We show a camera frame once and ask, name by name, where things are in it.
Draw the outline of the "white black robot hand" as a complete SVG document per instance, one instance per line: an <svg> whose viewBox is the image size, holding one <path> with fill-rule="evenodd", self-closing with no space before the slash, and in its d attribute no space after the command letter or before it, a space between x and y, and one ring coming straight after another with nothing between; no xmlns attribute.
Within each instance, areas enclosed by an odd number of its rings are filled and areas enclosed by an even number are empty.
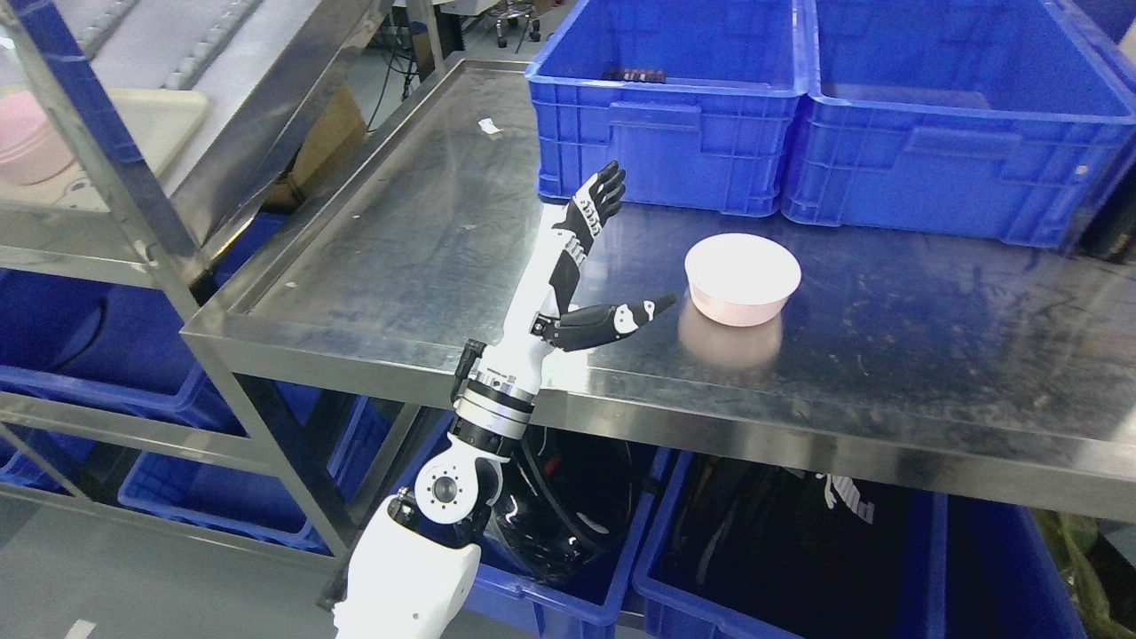
<svg viewBox="0 0 1136 639"><path fill-rule="evenodd" d="M620 343L668 312L677 294L573 312L573 296L601 231L623 207L626 172L608 161L585 179L567 205L544 223L506 312L501 340L488 345L475 377L490 390L531 399L542 387L543 360L553 351L588 351Z"/></svg>

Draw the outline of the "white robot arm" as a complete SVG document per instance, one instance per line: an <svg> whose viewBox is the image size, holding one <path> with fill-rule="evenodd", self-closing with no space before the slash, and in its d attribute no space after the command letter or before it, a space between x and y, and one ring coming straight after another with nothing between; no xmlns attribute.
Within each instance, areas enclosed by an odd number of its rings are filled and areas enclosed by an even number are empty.
<svg viewBox="0 0 1136 639"><path fill-rule="evenodd" d="M438 638L471 591L492 506L534 412L550 349L529 339L467 345L454 413L412 486L365 526L333 607L340 638Z"/></svg>

